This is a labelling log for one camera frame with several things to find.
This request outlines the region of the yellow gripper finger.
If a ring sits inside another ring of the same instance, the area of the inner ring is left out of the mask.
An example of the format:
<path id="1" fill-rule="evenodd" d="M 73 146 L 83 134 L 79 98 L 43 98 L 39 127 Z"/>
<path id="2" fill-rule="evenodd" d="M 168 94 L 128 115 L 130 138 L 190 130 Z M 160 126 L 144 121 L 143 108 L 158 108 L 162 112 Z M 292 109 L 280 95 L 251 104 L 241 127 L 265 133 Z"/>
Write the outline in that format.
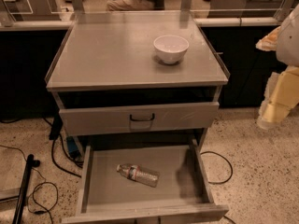
<path id="1" fill-rule="evenodd" d="M 278 32 L 280 27 L 275 28 L 268 35 L 256 43 L 256 48 L 262 51 L 275 51 L 278 43 Z"/>
<path id="2" fill-rule="evenodd" d="M 267 81 L 257 125 L 265 130 L 278 126 L 299 104 L 299 68 L 273 72 Z"/>

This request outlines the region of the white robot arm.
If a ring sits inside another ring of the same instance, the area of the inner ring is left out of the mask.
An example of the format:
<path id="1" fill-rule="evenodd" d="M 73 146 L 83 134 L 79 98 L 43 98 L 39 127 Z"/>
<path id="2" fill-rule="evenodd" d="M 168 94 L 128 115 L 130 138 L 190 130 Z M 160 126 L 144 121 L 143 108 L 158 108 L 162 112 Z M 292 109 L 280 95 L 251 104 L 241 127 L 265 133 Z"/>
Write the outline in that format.
<path id="1" fill-rule="evenodd" d="M 271 129 L 281 123 L 299 104 L 299 6 L 256 44 L 263 51 L 274 51 L 287 68 L 280 74 L 273 72 L 264 90 L 257 124 Z"/>

